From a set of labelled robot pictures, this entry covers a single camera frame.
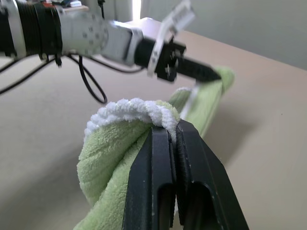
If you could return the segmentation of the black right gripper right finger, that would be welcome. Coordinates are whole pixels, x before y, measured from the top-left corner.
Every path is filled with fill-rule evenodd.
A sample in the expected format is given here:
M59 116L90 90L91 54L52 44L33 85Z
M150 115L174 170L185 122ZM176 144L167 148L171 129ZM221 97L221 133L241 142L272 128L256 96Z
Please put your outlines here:
M185 230L249 229L225 167L193 124L176 128L177 202Z

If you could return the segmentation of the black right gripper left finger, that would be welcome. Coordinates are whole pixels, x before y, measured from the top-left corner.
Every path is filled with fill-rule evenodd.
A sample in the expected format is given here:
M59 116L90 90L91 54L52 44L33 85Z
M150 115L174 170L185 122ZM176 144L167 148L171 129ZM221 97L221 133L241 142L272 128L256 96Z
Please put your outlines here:
M173 226L174 169L170 134L154 126L130 167L122 229L168 230Z

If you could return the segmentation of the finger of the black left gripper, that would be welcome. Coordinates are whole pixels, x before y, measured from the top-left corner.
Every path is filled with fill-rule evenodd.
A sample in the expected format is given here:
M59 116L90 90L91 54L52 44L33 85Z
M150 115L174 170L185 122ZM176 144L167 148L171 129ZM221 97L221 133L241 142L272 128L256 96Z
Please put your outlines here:
M222 79L211 66L183 57L178 57L177 62L177 73L193 78L198 82L211 82Z

